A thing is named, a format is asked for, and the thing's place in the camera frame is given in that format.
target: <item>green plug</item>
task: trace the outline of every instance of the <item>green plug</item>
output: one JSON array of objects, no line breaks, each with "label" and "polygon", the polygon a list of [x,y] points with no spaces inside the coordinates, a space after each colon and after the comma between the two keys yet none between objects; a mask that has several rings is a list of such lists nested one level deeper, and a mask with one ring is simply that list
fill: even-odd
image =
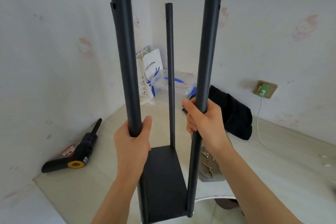
[{"label": "green plug", "polygon": [[270,85],[268,83],[263,83],[260,87],[259,87],[259,93],[258,96],[260,97],[264,97],[268,91],[270,89]]}]

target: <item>person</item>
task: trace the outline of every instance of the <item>person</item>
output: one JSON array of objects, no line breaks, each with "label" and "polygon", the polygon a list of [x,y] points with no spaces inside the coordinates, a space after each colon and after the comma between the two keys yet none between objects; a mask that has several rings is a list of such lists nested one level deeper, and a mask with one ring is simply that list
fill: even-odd
[{"label": "person", "polygon": [[[199,131],[208,152],[216,159],[250,224],[301,223],[252,171],[226,136],[221,108],[208,100],[205,114],[195,98],[182,101],[187,110],[187,131]],[[114,134],[117,177],[91,224],[124,224],[137,182],[147,160],[152,117],[147,116],[138,137],[129,135],[127,121]]]}]

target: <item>forearm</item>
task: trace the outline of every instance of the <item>forearm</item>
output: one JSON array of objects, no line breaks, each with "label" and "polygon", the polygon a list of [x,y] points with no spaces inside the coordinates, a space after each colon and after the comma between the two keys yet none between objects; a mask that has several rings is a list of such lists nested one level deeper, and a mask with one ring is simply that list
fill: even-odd
[{"label": "forearm", "polygon": [[137,180],[117,176],[91,224],[125,224]]},{"label": "forearm", "polygon": [[250,224],[301,223],[233,148],[216,160]]}]

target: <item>plastic container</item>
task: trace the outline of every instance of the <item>plastic container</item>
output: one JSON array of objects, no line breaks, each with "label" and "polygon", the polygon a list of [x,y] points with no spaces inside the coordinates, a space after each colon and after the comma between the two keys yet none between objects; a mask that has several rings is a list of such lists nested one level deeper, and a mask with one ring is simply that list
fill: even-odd
[{"label": "plastic container", "polygon": [[[191,73],[175,71],[175,93],[190,95],[196,92],[197,80]],[[168,70],[162,69],[150,82],[155,89],[168,91]]]}]

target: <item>hand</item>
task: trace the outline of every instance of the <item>hand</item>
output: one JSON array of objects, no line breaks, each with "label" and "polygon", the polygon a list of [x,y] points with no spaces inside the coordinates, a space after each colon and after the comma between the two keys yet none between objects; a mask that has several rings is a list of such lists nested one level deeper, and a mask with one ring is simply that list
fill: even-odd
[{"label": "hand", "polygon": [[117,177],[127,177],[138,182],[151,150],[149,133],[152,128],[152,117],[147,116],[142,123],[138,137],[131,137],[126,121],[114,134],[114,144],[117,152]]},{"label": "hand", "polygon": [[232,148],[224,129],[221,108],[208,99],[208,109],[203,114],[195,106],[196,98],[183,99],[187,110],[187,131],[198,131],[204,140],[205,148],[216,158],[223,150]]}]

